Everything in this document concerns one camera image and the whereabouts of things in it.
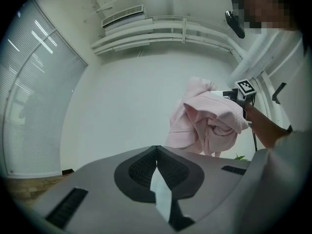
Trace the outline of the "person's right forearm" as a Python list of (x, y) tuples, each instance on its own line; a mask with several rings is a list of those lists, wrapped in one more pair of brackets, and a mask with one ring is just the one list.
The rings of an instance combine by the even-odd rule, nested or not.
[(265, 148), (273, 148), (279, 139), (290, 134), (289, 131), (275, 124), (252, 105), (247, 103), (244, 109), (247, 120), (252, 123), (251, 129)]

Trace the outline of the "person's white shirt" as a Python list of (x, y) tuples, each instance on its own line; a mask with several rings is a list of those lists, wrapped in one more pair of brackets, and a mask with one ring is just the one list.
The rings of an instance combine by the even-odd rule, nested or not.
[(277, 99), (291, 122), (267, 150), (260, 182), (242, 217), (241, 234), (296, 234), (308, 217), (312, 188), (312, 45), (303, 40), (300, 68)]

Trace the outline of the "grey window blinds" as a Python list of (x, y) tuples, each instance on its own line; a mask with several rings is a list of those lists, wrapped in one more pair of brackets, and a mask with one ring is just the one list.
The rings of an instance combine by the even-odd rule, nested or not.
[(0, 160), (10, 178), (61, 174), (67, 108), (87, 63), (34, 0), (0, 42)]

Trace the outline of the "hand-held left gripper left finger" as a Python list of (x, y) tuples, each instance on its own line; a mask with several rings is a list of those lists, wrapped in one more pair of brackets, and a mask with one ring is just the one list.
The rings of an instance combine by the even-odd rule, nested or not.
[(33, 210), (67, 234), (174, 234), (150, 189), (157, 146), (88, 163), (46, 192)]

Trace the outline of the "bundle of white pipes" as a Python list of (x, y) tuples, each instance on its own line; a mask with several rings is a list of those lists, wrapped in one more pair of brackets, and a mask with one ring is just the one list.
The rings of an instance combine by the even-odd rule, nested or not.
[(240, 62), (245, 56), (230, 37), (230, 28), (208, 20), (182, 16), (155, 16), (116, 27), (90, 44), (95, 55), (121, 51), (157, 42), (192, 43), (232, 54)]

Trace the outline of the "white cloth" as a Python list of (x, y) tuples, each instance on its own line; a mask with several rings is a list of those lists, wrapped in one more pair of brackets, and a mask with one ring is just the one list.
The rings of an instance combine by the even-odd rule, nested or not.
[(152, 175), (150, 191), (155, 193), (156, 209), (159, 211), (163, 219), (166, 222), (169, 222), (172, 204), (172, 191), (167, 186), (158, 168), (155, 169)]

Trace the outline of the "white air conditioner vent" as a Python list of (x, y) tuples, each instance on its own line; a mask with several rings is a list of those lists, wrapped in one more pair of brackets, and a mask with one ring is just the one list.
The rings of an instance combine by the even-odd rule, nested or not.
[(105, 36), (110, 35), (110, 31), (126, 24), (147, 19), (144, 5), (137, 5), (120, 12), (117, 12), (101, 21), (101, 27)]

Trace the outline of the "white insulated duct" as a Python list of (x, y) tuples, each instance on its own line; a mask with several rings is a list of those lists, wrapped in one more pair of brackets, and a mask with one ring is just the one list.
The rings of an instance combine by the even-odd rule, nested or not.
[(234, 71), (227, 79), (226, 84), (228, 85), (228, 87), (233, 87), (236, 81), (243, 78), (244, 73), (252, 68), (256, 59), (264, 51), (264, 48), (269, 44), (269, 41), (272, 40), (278, 33), (279, 30), (267, 29), (264, 34), (260, 34), (256, 37), (246, 56), (243, 57), (242, 61), (238, 64), (238, 66), (234, 69)]

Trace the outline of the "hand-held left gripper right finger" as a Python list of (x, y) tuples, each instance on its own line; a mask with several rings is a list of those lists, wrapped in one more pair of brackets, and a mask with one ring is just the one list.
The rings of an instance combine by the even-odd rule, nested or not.
[(169, 226), (182, 231), (214, 210), (234, 190), (250, 162), (157, 147), (157, 168), (172, 191)]

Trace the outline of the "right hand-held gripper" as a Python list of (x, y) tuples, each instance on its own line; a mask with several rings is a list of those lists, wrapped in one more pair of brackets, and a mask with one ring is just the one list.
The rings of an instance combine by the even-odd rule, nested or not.
[(215, 90), (210, 91), (210, 93), (214, 96), (230, 99), (239, 106), (244, 107), (247, 103), (253, 103), (255, 101), (256, 89), (248, 79), (244, 79), (236, 81), (234, 88), (230, 91)]

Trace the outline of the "pink clothes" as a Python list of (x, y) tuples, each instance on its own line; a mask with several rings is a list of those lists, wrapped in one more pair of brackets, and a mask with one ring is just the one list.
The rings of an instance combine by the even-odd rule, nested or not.
[(248, 129), (243, 109), (236, 102), (214, 95), (212, 81), (192, 77), (170, 117), (165, 146), (220, 157)]

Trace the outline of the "white curved conduit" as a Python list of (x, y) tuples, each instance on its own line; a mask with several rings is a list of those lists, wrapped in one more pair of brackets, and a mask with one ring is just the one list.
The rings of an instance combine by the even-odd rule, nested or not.
[(263, 71), (257, 77), (252, 78), (252, 84), (257, 91), (258, 108), (265, 116), (278, 125), (280, 123), (280, 113), (278, 106), (272, 101), (275, 90), (268, 74)]

